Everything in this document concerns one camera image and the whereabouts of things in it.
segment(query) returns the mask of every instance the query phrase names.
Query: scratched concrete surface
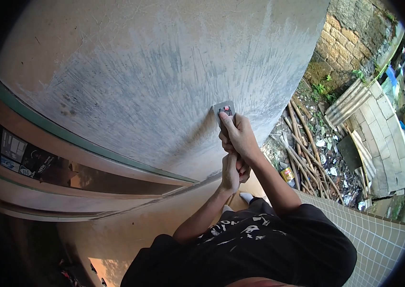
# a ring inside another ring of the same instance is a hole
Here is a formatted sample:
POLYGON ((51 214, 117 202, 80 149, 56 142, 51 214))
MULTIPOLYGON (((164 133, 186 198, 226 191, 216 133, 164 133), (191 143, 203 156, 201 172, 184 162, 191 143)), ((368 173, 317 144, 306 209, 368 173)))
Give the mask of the scratched concrete surface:
POLYGON ((31 2, 0 80, 73 133, 204 180, 224 152, 210 107, 233 100, 261 144, 302 77, 328 0, 31 2))

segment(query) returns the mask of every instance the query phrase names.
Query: dirt ground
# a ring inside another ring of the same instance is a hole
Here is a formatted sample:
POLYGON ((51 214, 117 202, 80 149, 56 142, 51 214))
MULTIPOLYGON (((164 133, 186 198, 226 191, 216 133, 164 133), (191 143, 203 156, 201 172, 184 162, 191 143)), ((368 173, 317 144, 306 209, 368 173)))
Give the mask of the dirt ground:
MULTIPOLYGON (((317 146, 317 149, 321 155, 321 163, 323 168, 327 171, 327 174, 330 175, 333 182, 335 182, 336 186, 338 187, 345 205, 358 208, 358 203, 363 201, 362 182, 358 175, 349 172, 347 164, 336 147, 337 143, 342 139, 341 134, 337 130, 330 129, 330 127, 324 121, 324 111, 326 108, 328 108, 328 106, 330 106, 334 99, 317 93, 315 89, 313 90, 303 79, 300 81, 298 88, 295 91, 295 96, 300 101, 300 103, 297 103, 297 106, 302 111, 302 115, 306 121, 307 127, 313 135, 313 140, 316 143, 316 146, 318 142, 322 143, 323 140, 323 146, 317 146), (310 118, 305 115, 304 109, 309 112, 311 116, 310 118)), ((292 131, 289 129, 284 120, 286 117, 290 118, 288 108, 284 110, 282 116, 276 123, 276 126, 271 131, 272 136, 269 136, 262 146, 263 153, 269 158, 271 163, 278 171, 283 169, 281 168, 281 163, 282 166, 285 166, 285 164, 290 166, 290 160, 288 158, 286 149, 275 141, 273 137, 277 137, 277 135, 281 134, 281 132, 284 132, 289 145, 292 147, 295 146, 294 140, 291 137, 292 131)), ((311 145, 308 143, 308 138, 303 129, 303 123, 299 120, 296 114, 295 118, 297 120, 302 139, 304 140, 304 144, 312 153, 311 145)), ((337 200, 337 194, 335 192, 333 192, 331 196, 332 199, 337 200)))

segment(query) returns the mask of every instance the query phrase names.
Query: white sock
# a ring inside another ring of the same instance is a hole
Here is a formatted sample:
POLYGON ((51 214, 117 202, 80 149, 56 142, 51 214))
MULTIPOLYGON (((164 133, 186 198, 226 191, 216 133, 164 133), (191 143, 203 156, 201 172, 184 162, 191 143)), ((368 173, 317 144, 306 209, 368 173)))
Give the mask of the white sock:
POLYGON ((253 199, 253 195, 248 192, 239 192, 239 195, 247 202, 247 204, 250 204, 250 201, 253 199))
POLYGON ((229 205, 223 205, 223 211, 222 211, 222 213, 223 212, 225 212, 225 211, 234 211, 231 207, 229 207, 229 205))

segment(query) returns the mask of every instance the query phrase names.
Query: brick wall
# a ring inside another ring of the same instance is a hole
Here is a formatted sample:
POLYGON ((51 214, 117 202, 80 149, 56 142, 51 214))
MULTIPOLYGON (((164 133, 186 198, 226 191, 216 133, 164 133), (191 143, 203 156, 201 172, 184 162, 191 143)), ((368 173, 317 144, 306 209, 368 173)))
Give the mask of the brick wall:
POLYGON ((315 51, 333 69, 339 71, 359 70, 373 57, 370 50, 360 41, 360 33, 343 28, 331 15, 327 15, 315 51))

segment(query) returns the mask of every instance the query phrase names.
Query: white print on shirt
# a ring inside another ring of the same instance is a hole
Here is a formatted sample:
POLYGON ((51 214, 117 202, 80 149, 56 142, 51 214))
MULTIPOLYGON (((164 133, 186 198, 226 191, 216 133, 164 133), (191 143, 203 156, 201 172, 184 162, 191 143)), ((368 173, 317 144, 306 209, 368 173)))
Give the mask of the white print on shirt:
POLYGON ((229 239, 228 241, 223 241, 222 243, 219 243, 219 244, 217 244, 217 245, 222 245, 222 244, 228 243, 228 242, 230 242, 230 241, 233 241, 234 239, 236 239, 236 238, 229 239))
POLYGON ((280 231, 280 230, 275 230, 275 229, 273 229, 273 231, 279 231, 280 233, 282 233, 282 235, 287 235, 287 233, 285 233, 285 232, 283 232, 283 231, 280 231))
POLYGON ((251 226, 245 228, 243 232, 251 233, 254 230, 260 230, 260 229, 256 225, 251 225, 251 226))

